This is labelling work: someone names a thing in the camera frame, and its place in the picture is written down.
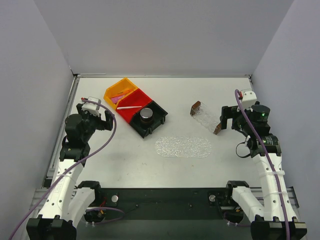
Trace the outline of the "clear holder with wooden ends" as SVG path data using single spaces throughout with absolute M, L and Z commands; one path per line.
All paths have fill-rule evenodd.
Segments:
M 201 101 L 191 106 L 190 116 L 214 135 L 221 131 L 220 118 Z

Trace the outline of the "glass cup with brown band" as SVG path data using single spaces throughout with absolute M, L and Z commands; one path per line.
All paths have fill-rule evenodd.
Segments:
M 153 110 L 149 107 L 142 108 L 139 112 L 140 121 L 149 124 L 153 121 Z

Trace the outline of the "orange toothpaste tube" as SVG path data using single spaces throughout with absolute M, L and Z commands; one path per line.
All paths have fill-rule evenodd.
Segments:
M 123 90 L 123 91 L 118 92 L 117 94 L 115 94 L 115 95 L 113 96 L 113 98 L 114 98 L 114 97 L 123 96 L 123 95 L 127 95 L 128 93 L 132 92 L 133 90 L 134 90 L 134 88 L 125 89 L 125 90 Z

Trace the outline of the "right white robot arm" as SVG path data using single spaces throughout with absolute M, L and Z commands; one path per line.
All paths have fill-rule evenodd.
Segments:
M 254 240 L 301 240 L 307 234 L 305 222 L 299 221 L 290 201 L 282 168 L 282 151 L 278 138 L 270 133 L 268 117 L 270 109 L 256 103 L 240 111 L 238 106 L 221 108 L 221 129 L 231 128 L 245 136 L 262 190 L 263 202 L 259 202 L 249 186 L 243 182 L 229 182 L 230 197 L 250 221 L 250 233 Z

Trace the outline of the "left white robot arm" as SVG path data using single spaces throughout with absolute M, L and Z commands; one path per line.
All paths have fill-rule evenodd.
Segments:
M 47 193 L 39 200 L 44 203 L 35 218 L 30 218 L 26 231 L 31 240 L 75 240 L 77 226 L 87 208 L 101 203 L 103 194 L 100 184 L 86 181 L 75 186 L 90 153 L 89 140 L 95 131 L 116 131 L 114 114 L 107 108 L 102 119 L 99 109 L 101 100 L 82 98 L 77 113 L 65 119 L 65 137 L 62 141 L 56 176 Z

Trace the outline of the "white toothbrush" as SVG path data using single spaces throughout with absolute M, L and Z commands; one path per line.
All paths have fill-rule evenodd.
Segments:
M 137 109 L 137 108 L 142 108 L 142 106 L 121 106 L 117 107 L 117 110 L 128 110 L 128 109 Z

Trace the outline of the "pink toothpaste tube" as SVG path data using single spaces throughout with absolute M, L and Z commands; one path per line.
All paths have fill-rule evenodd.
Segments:
M 111 97 L 110 100 L 112 101 L 113 104 L 117 104 L 117 102 L 125 96 L 126 96 L 125 94 L 117 95 L 117 96 Z

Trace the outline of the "clear textured oval tray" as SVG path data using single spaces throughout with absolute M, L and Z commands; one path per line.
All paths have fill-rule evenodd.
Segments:
M 206 158 L 212 152 L 211 143 L 203 137 L 161 137 L 154 148 L 164 158 Z

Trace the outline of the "red plastic bin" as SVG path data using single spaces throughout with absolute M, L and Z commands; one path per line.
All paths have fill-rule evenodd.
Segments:
M 129 124 L 133 116 L 151 102 L 152 99 L 138 88 L 119 101 L 116 112 Z

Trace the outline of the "yellow plastic bin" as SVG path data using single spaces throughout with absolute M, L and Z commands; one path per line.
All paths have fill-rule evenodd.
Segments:
M 117 102 L 117 104 L 113 104 L 111 101 L 111 98 L 115 94 L 122 92 L 126 89 L 134 89 L 134 90 L 126 94 L 122 99 L 132 94 L 135 90 L 138 89 L 138 87 L 133 82 L 131 82 L 127 77 L 124 77 L 123 79 L 121 79 L 120 81 L 116 82 L 115 84 L 113 84 L 112 86 L 106 89 L 103 99 L 115 110 L 122 99 L 120 99 Z

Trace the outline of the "black plastic bin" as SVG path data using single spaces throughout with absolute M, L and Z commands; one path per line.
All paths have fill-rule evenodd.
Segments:
M 150 108 L 153 111 L 153 121 L 149 124 L 144 124 L 140 120 L 140 111 L 131 119 L 129 125 L 144 139 L 151 135 L 153 131 L 166 121 L 168 113 L 155 101 L 150 102 L 144 108 Z

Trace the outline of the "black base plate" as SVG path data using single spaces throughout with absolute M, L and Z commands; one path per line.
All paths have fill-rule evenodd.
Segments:
M 244 212 L 227 188 L 103 188 L 84 215 L 92 223 L 124 220 L 229 220 Z

